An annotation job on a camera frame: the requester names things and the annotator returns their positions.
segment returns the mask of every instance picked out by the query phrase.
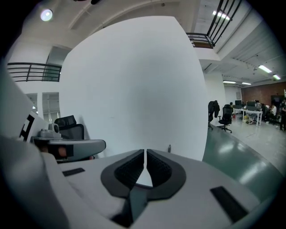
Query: curved white wall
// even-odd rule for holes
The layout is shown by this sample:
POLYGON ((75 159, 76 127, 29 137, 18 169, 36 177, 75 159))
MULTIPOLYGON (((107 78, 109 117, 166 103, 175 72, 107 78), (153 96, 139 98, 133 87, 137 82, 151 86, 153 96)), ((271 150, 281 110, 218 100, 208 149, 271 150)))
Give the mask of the curved white wall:
POLYGON ((106 156, 153 148, 202 160, 207 99, 197 55, 173 17, 111 25, 66 57, 61 116, 84 122, 106 156))

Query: green floor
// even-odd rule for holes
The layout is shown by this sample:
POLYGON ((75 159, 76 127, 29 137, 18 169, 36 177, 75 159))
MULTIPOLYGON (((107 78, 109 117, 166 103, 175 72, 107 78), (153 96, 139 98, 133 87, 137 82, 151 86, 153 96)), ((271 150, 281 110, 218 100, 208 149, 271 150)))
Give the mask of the green floor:
POLYGON ((245 185, 260 201, 274 195, 283 180, 259 153, 217 127, 208 130, 202 161, 245 185))

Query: white column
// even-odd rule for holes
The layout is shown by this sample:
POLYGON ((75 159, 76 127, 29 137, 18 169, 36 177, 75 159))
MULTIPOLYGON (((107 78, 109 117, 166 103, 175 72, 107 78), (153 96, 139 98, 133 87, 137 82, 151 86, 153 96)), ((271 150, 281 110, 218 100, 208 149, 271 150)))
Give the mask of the white column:
MULTIPOLYGON (((208 99, 207 104, 209 104, 210 101, 217 100, 220 107, 219 115, 222 116, 223 107, 226 104, 222 74, 219 72, 213 72, 211 74, 205 74, 204 77, 208 99)), ((219 123, 219 117, 215 118, 214 116, 211 124, 220 126, 221 124, 219 123)))
POLYGON ((37 106, 38 106, 38 116, 44 119, 43 113, 43 94, 42 92, 38 92, 37 94, 37 106))

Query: white wall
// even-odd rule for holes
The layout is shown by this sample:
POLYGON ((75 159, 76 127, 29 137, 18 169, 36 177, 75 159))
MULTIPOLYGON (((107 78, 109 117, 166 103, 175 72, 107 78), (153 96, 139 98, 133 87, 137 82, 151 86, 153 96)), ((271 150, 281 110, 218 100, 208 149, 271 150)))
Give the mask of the white wall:
POLYGON ((235 105, 236 100, 242 100, 241 88, 224 86, 224 92, 225 92, 225 99, 226 99, 227 104, 230 104, 230 102, 232 102, 235 105))
POLYGON ((34 42, 18 41, 13 48, 12 55, 8 62, 45 64, 52 46, 34 42))
POLYGON ((175 18, 141 17, 96 32, 67 55, 60 85, 61 116, 82 119, 91 139, 107 142, 107 156, 171 144, 172 153, 202 160, 206 88, 175 18))
POLYGON ((15 83, 25 94, 38 92, 59 92, 59 82, 28 81, 15 83))
MULTIPOLYGON (((223 107, 226 104, 222 74, 219 72, 213 72, 211 74, 205 74, 204 77, 208 97, 207 104, 210 101, 217 100, 220 107, 219 115, 222 116, 223 107)), ((221 124, 219 123, 219 117, 215 118, 214 115, 214 119, 211 121, 211 124, 215 126, 221 126, 221 124)))

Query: black jacket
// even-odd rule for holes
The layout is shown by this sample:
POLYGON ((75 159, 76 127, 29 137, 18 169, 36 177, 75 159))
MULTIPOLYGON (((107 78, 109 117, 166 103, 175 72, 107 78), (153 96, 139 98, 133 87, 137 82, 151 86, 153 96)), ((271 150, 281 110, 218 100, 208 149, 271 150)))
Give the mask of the black jacket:
POLYGON ((210 101, 208 108, 209 108, 209 121, 212 121, 214 119, 213 113, 214 117, 217 118, 220 111, 218 101, 217 100, 210 101))

